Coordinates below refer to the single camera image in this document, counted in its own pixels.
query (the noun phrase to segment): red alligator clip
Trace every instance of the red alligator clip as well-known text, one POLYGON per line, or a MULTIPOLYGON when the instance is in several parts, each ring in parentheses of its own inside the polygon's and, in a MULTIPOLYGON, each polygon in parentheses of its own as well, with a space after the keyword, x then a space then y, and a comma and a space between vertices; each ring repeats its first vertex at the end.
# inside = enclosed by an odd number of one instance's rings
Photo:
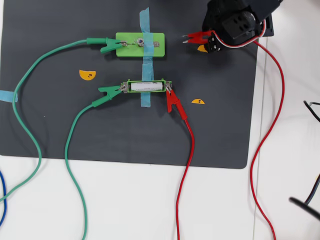
POLYGON ((176 106, 176 108, 179 111, 179 114, 182 118, 182 120, 186 120, 188 118, 184 107, 182 106, 180 99, 177 98, 175 92, 172 90, 171 86, 168 84, 165 86, 166 88, 166 104, 168 107, 168 113, 171 113, 172 111, 172 104, 176 106))
POLYGON ((188 40, 185 40, 183 43, 184 44, 188 44, 188 43, 189 44, 207 44, 208 38, 205 38, 205 37, 210 37, 212 33, 214 33, 214 31, 199 31, 199 32, 183 35, 182 37, 184 38, 190 38, 188 40))

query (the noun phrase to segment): cable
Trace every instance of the cable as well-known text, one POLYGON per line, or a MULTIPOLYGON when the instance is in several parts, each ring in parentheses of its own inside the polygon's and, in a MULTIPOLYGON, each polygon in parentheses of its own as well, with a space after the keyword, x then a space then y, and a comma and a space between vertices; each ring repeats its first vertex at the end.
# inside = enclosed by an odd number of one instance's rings
POLYGON ((304 105, 309 109, 309 111, 312 113, 312 115, 320 122, 320 117, 315 113, 315 111, 311 108, 312 104, 320 105, 320 103, 317 102, 310 102, 310 105, 307 103, 307 101, 303 101, 304 105))
POLYGON ((263 21, 263 29, 262 29, 262 32, 260 35, 258 36, 254 36, 253 38, 249 39, 248 41, 245 41, 244 43, 242 44, 239 44, 239 45, 229 45, 229 44, 226 44, 219 36, 218 34, 216 33, 216 31, 213 31, 213 34, 216 36, 216 38, 218 39, 218 41, 225 47, 227 48, 230 48, 230 49, 238 49, 238 48, 242 48, 242 47, 245 47, 247 46, 248 44, 251 44, 251 43, 254 43, 257 39, 263 37, 266 33, 266 30, 267 30, 267 21, 264 20, 263 21))
POLYGON ((307 204, 303 203, 302 201, 294 197, 290 197, 289 201, 299 206, 300 208, 302 208, 303 210, 305 210, 306 212, 308 212, 309 214, 311 214, 312 216, 314 216, 316 219, 320 221, 320 213, 314 210, 313 208, 309 207, 307 204))
POLYGON ((189 125, 189 122, 187 119, 184 120, 186 127, 189 130, 190 136, 191 136, 191 151, 190 151, 190 155, 189 155, 189 160, 186 164, 185 170, 184 170, 184 174, 180 183, 180 187, 179 187, 179 192, 178 192, 178 196, 176 198, 176 204, 175 204, 175 220, 176 220, 176 233, 177 233, 177 237, 178 240, 180 240, 180 229, 179 229, 179 200, 180 200, 180 195, 181 195, 181 191, 182 191, 182 187, 184 185, 184 181, 188 172, 188 169, 190 167, 191 161, 192 161, 192 157, 194 156, 194 151, 195 151, 195 136, 194 133, 192 132, 192 129, 189 125))
POLYGON ((35 168, 35 170, 33 171, 33 173, 23 182, 21 182, 20 184, 18 184, 17 186, 15 186, 14 188, 12 188, 6 195, 4 195, 2 198, 0 198, 0 202, 5 200, 7 197, 9 197, 15 190, 17 190, 18 188, 20 188, 21 186, 23 186, 24 184, 26 184, 27 182, 30 181, 30 179, 32 179, 34 177, 34 175, 36 175, 37 171, 39 170, 40 166, 41 166, 41 161, 42 161, 42 153, 41 153, 41 149, 40 146, 37 142, 37 140, 35 139, 35 137, 32 135, 32 133, 30 132, 30 130, 27 128, 27 126, 25 125, 25 123, 22 121, 18 111, 17 111, 17 107, 16 107, 16 96, 18 94, 18 91, 20 89, 20 87, 22 86, 22 84, 25 82, 25 80, 28 78, 28 76, 30 75, 30 73, 35 69, 35 67, 46 57, 55 54, 56 52, 68 49, 68 48, 72 48, 74 46, 80 45, 80 44, 85 44, 87 42, 87 40, 80 40, 80 41, 75 41, 73 43, 58 47, 54 50, 51 50, 47 53, 45 53, 44 55, 42 55, 41 57, 39 57, 34 64, 29 68, 29 70, 25 73, 25 75, 22 77, 22 79, 19 81, 18 85, 16 86, 14 92, 13 92, 13 99, 12 99, 12 108, 13 108, 13 112, 14 115, 16 117, 16 119, 18 120, 18 122, 20 123, 20 125, 22 126, 22 128, 25 130, 25 132, 29 135, 29 137, 31 138, 31 140, 33 141, 36 150, 38 152, 38 156, 39 156, 39 161, 38 164, 35 168))
MULTIPOLYGON (((0 178, 1 178, 1 182, 2 182, 2 187, 3 187, 3 195, 6 195, 7 194, 7 190, 6 190, 6 182, 5 182, 5 178, 2 174, 2 172, 0 171, 0 178)), ((7 199, 5 199, 3 201, 3 204, 4 204, 4 209, 3 209, 3 215, 2 215, 2 218, 0 220, 0 227, 1 225, 4 223, 4 220, 5 220, 5 217, 6 217, 6 214, 7 214, 7 199)))
POLYGON ((262 141, 260 142, 258 148, 255 151, 253 160, 251 162, 251 166, 250 166, 250 185, 251 185, 251 191, 252 191, 252 195, 255 201, 256 206, 258 207, 258 209, 260 210, 261 214, 263 215, 264 219, 267 221, 267 223, 269 224, 271 231, 272 231, 272 235, 273 235, 273 239, 276 240, 276 233, 274 230, 274 227, 272 226, 272 223, 269 221, 269 219, 267 218, 267 216, 265 215, 264 211, 262 210, 261 206, 258 203, 257 197, 256 197, 256 193, 255 193, 255 188, 254 188, 254 180, 253 180, 253 170, 254 170, 254 164, 257 158, 257 155, 262 147, 262 145, 264 144, 264 142, 266 141, 266 139, 268 138, 269 134, 271 133, 272 129, 274 128, 279 115, 281 113, 282 110, 282 106, 284 103, 284 98, 285 98, 285 76, 284 76, 284 72, 282 71, 282 68, 280 66, 280 63, 277 61, 277 59, 272 55, 271 52, 269 52, 268 49, 266 49, 264 46, 262 46, 260 43, 258 43, 257 41, 254 41, 254 43, 256 45, 258 45, 260 48, 262 48, 275 62, 275 64, 278 66, 279 70, 280 70, 280 74, 281 74, 281 81, 282 81, 282 94, 281 94, 281 101, 280 101, 280 105, 279 105, 279 109, 278 112, 275 116, 275 119, 273 120, 273 123, 271 124, 270 129, 268 130, 268 132, 266 133, 266 135, 264 136, 264 138, 262 139, 262 141))
POLYGON ((84 197, 84 194, 82 193, 81 191, 81 188, 75 178, 75 176, 73 175, 72 171, 71 171, 71 168, 69 166, 69 160, 68 160, 68 149, 69 149, 69 144, 70 144, 70 140, 71 140, 71 137, 72 137, 72 134, 74 132, 74 129, 75 129, 75 126, 77 124, 77 121, 79 120, 79 118, 81 117, 81 115, 86 112, 87 110, 89 110, 90 108, 92 108, 93 105, 89 105, 87 107, 85 107, 84 109, 82 109, 78 115, 75 117, 73 123, 72 123, 72 126, 71 126, 71 129, 70 129, 70 132, 69 132, 69 136, 66 140, 66 143, 65 143, 65 148, 64 148, 64 160, 65 160, 65 165, 66 165, 66 168, 70 174, 70 177, 72 178, 76 188, 78 189, 78 192, 80 194, 80 197, 81 197, 81 200, 82 200, 82 205, 83 205, 83 212, 84 212, 84 232, 83 232, 83 236, 82 236, 82 240, 85 240, 86 238, 86 235, 87 235, 87 230, 88 230, 88 213, 87 213, 87 205, 86 205, 86 201, 85 201, 85 197, 84 197))
POLYGON ((309 195, 308 198, 305 200, 305 202, 304 202, 305 204, 308 205, 308 204, 311 202, 312 198, 314 197, 314 195, 315 195, 315 193, 316 193, 316 191, 317 191, 317 188, 318 188, 319 184, 320 184, 320 175, 319 175, 318 178, 316 179, 315 184, 314 184, 314 186, 313 186, 313 188, 312 188, 312 190, 311 190, 311 192, 310 192, 310 195, 309 195))

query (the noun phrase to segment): blue tape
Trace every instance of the blue tape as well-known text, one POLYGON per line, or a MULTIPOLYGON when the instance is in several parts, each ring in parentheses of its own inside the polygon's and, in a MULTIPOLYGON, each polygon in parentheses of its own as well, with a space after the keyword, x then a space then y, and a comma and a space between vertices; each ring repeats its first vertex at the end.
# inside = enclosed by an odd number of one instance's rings
MULTIPOLYGON (((13 91, 0 90, 0 101, 12 103, 13 99, 14 99, 13 91)), ((15 96, 15 102, 18 102, 18 96, 15 96)))
MULTIPOLYGON (((154 47, 154 35, 150 33, 150 15, 149 7, 146 10, 140 12, 140 28, 143 33, 144 40, 144 57, 142 64, 142 81, 150 82, 155 79, 154 77, 154 63, 153 55, 155 52, 154 47)), ((141 93, 141 107, 151 107, 151 94, 141 93)))

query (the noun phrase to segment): green insulated clip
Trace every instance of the green insulated clip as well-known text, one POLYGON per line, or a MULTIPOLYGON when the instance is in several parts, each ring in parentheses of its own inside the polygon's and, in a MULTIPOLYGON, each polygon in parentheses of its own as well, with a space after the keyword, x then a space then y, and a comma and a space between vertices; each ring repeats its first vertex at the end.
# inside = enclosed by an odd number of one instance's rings
POLYGON ((95 108, 100 106, 101 104, 104 104, 105 102, 112 100, 115 96, 122 93, 122 86, 105 86, 99 87, 98 90, 101 93, 106 93, 106 96, 103 96, 98 100, 92 102, 92 106, 94 106, 95 108))
POLYGON ((107 52, 119 49, 123 47, 123 41, 120 40, 115 40, 115 39, 111 39, 111 38, 92 38, 89 37, 86 39, 86 43, 88 45, 92 45, 92 44, 99 44, 99 45, 106 45, 105 47, 101 48, 100 52, 102 54, 105 54, 107 52))

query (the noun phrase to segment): gray surface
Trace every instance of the gray surface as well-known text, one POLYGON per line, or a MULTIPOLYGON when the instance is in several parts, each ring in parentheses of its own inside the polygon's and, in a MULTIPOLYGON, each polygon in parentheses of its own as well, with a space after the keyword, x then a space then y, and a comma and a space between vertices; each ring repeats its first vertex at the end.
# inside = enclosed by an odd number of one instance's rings
MULTIPOLYGON (((247 164, 257 47, 205 54, 182 44, 181 35, 201 30, 207 0, 5 0, 0 89, 13 91, 43 53, 87 37, 114 38, 140 32, 139 12, 150 7, 152 32, 165 34, 166 55, 154 59, 155 79, 171 80, 195 134, 193 166, 244 168, 247 164), (192 104, 202 99, 205 105, 192 104)), ((142 59, 102 56, 78 47, 44 60, 19 92, 18 110, 39 140, 45 158, 64 157, 74 117, 101 97, 98 87, 140 80, 142 59), (97 71, 92 81, 79 69, 97 71)), ((167 113, 165 94, 151 108, 139 94, 119 95, 83 115, 69 148, 70 159, 185 165, 190 136, 179 115, 167 113)), ((0 154, 36 157, 37 151, 0 102, 0 154)))

